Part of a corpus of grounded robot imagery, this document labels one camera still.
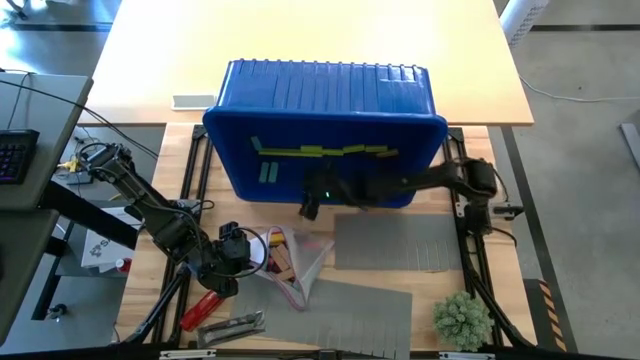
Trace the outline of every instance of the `green plant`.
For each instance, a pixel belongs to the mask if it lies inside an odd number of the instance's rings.
[[[480,299],[471,299],[465,291],[436,303],[433,318],[438,338],[458,351],[478,351],[491,332],[493,320]]]

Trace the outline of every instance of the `light wooden table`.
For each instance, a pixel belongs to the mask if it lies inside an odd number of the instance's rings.
[[[239,58],[415,64],[451,125],[533,123],[491,0],[124,0],[87,106],[113,123],[200,122],[172,95],[217,95]]]
[[[193,125],[167,125],[152,183],[167,198],[177,198],[180,194]],[[469,156],[482,157],[490,162],[494,161],[485,127],[466,127],[464,133]],[[201,158],[202,151],[198,155],[198,167],[195,174],[199,174]],[[434,164],[441,161],[442,155],[438,154]],[[197,181],[196,176],[191,187],[191,198],[195,198]],[[217,156],[212,162],[206,190],[206,199],[216,203],[215,208],[206,211],[202,217],[202,227],[209,234],[217,234],[218,226],[229,221],[237,221],[242,226],[251,227],[258,232],[266,230],[271,225],[295,225],[299,221],[296,215],[299,205],[250,203],[238,199]],[[331,236],[334,215],[356,211],[359,210],[342,206],[323,206],[312,229],[314,232]],[[393,211],[404,214],[451,213],[451,202],[448,190],[433,189],[417,193],[414,201],[404,209],[378,209],[374,211]],[[508,230],[506,224],[494,225]],[[485,237],[485,242],[495,297],[522,334],[530,341],[535,342],[535,332],[514,244],[504,235],[497,233]],[[464,289],[461,271],[346,271],[336,270],[333,267],[334,259],[333,253],[328,256],[319,275],[320,278],[411,292],[413,294],[412,350],[443,349],[443,345],[438,344],[432,327],[432,308],[436,302],[442,301],[446,296]],[[149,237],[141,236],[138,240],[117,320],[118,332],[122,337],[133,332],[158,300],[165,260],[165,256],[151,243]],[[193,306],[205,293],[206,290],[197,281],[192,280],[188,307]],[[232,304],[233,298],[226,300],[221,308],[205,321],[205,324],[228,318]],[[174,305],[169,308],[165,336],[170,333],[174,309]],[[194,339],[194,333],[183,332],[181,340],[184,345]],[[223,344],[220,348],[302,350],[313,347],[254,336]]]

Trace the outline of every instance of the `keyboard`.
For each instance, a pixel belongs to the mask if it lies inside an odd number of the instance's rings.
[[[22,184],[38,136],[35,130],[0,130],[0,185]]]

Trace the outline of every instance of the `blue storage container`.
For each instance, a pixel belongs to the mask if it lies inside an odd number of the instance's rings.
[[[232,61],[203,123],[238,197],[286,203],[300,203],[305,172],[328,162],[347,181],[419,172],[447,133],[427,70],[403,65]],[[372,152],[349,152],[362,145]]]

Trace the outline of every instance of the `gray felt mat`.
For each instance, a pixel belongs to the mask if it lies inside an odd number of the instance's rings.
[[[336,269],[461,269],[452,215],[336,215]]]
[[[410,293],[316,280],[309,309],[291,308],[275,284],[259,276],[238,280],[231,317],[265,313],[263,336],[389,359],[409,359]]]

